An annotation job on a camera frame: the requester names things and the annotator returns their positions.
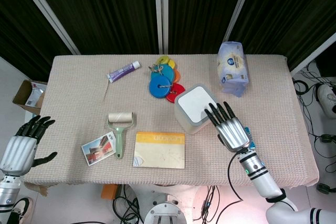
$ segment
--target plastic bag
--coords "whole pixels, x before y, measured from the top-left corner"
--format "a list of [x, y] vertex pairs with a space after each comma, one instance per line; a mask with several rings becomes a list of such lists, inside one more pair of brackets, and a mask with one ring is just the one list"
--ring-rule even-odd
[[41, 95], [46, 91], [47, 85], [37, 82], [31, 82], [31, 84], [32, 91], [25, 105], [29, 107], [35, 107], [38, 99], [40, 99]]
[[248, 84], [247, 64], [239, 42], [223, 42], [217, 55], [217, 72], [223, 92], [241, 97]]

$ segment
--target table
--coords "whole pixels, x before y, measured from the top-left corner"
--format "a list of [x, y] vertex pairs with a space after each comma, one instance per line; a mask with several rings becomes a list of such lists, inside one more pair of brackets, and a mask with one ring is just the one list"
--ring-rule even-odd
[[[184, 132], [176, 121], [174, 104], [148, 92], [151, 66], [158, 55], [57, 56], [41, 109], [56, 120], [42, 138], [36, 158], [57, 151], [56, 158], [32, 168], [25, 181], [104, 184], [227, 185], [227, 165], [232, 157], [218, 140], [211, 124], [185, 137], [185, 169], [133, 167], [138, 131]], [[243, 125], [251, 130], [259, 157], [279, 186], [312, 185], [318, 170], [307, 130], [287, 67], [280, 55], [247, 55], [250, 83], [241, 98], [221, 92], [216, 55], [170, 55], [186, 89], [201, 83], [218, 101], [227, 101]], [[142, 67], [108, 83], [106, 74], [138, 60]], [[110, 156], [88, 167], [81, 145], [110, 131], [110, 112], [134, 112], [136, 125], [124, 134], [124, 158]], [[250, 185], [239, 162], [233, 162], [235, 185]]]

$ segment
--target green handle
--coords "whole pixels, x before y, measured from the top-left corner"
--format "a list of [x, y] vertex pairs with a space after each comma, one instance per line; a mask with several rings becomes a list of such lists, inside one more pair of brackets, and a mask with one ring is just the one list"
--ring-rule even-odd
[[115, 149], [115, 156], [117, 158], [122, 158], [124, 156], [123, 153], [123, 141], [122, 141], [122, 131], [124, 130], [124, 128], [118, 127], [116, 128], [116, 149]]

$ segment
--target white box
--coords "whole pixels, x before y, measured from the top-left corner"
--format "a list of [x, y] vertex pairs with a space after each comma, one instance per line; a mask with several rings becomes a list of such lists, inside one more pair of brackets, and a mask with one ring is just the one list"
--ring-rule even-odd
[[188, 134], [195, 134], [210, 122], [204, 112], [205, 109], [212, 112], [209, 103], [217, 108], [214, 95], [201, 84], [193, 86], [176, 97], [175, 117]]

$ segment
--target cardboard box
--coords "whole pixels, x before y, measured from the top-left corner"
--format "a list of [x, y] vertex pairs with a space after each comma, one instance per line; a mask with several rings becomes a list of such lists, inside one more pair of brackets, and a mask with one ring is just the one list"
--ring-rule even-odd
[[26, 111], [29, 111], [35, 115], [39, 115], [40, 114], [40, 110], [42, 107], [42, 103], [43, 103], [43, 99], [44, 99], [44, 94], [46, 92], [44, 92], [38, 102], [36, 103], [36, 107], [29, 107], [26, 106], [26, 102], [32, 92], [32, 85], [31, 82], [37, 82], [37, 83], [41, 83], [41, 84], [45, 84], [47, 85], [47, 82], [42, 82], [42, 81], [32, 81], [32, 80], [24, 80], [19, 88], [19, 90], [17, 91], [16, 95], [13, 98], [13, 103], [16, 105], [19, 105], [21, 108], [23, 108]]

